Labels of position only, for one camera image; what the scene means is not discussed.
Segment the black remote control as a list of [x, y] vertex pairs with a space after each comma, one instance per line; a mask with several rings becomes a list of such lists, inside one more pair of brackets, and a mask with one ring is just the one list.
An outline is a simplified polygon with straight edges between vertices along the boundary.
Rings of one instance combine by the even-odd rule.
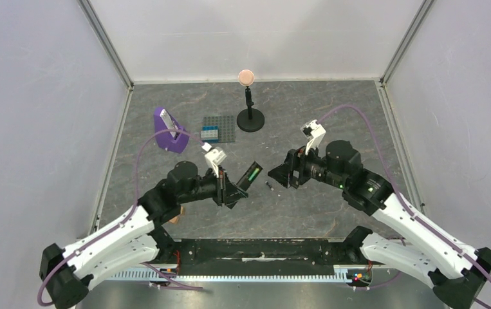
[[237, 187], [242, 191], [247, 191], [262, 170], [263, 168], [256, 161], [254, 161], [237, 182]]

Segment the green AAA battery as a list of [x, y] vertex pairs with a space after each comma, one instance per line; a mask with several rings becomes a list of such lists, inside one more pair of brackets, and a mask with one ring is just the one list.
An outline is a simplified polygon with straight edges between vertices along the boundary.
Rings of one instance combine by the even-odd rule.
[[248, 182], [253, 182], [255, 178], [257, 177], [258, 173], [260, 172], [259, 168], [255, 168], [249, 175], [248, 175]]

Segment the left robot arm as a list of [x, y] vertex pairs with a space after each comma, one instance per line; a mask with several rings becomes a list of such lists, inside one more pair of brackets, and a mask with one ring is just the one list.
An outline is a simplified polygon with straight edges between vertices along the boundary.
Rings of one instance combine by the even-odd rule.
[[184, 203], [211, 199], [232, 209], [247, 198], [249, 186], [261, 171], [253, 163], [233, 183], [222, 166], [200, 176], [194, 163], [177, 163], [166, 178], [109, 225], [65, 247], [53, 243], [43, 250], [38, 303], [71, 308], [107, 277], [133, 264], [170, 261], [174, 242], [163, 224], [177, 217]]

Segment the black AAA battery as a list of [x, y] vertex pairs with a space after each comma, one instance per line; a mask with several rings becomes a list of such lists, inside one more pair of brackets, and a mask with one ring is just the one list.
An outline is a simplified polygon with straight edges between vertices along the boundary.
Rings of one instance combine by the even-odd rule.
[[268, 186], [268, 188], [271, 190], [271, 191], [274, 191], [274, 188], [273, 186], [269, 183], [269, 182], [265, 182], [265, 184]]

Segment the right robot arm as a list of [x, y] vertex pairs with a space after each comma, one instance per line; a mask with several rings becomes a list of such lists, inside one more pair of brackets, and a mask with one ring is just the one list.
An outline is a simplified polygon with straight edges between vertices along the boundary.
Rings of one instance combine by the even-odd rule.
[[491, 273], [491, 249], [474, 248], [437, 226], [384, 177], [364, 168], [360, 153], [348, 141], [330, 142], [323, 157], [316, 149], [291, 149], [268, 175], [283, 187], [298, 188], [312, 179], [341, 189], [350, 206], [391, 227], [412, 245], [391, 244], [357, 227], [346, 239], [345, 257], [353, 263], [366, 258], [408, 274], [450, 308], [470, 308]]

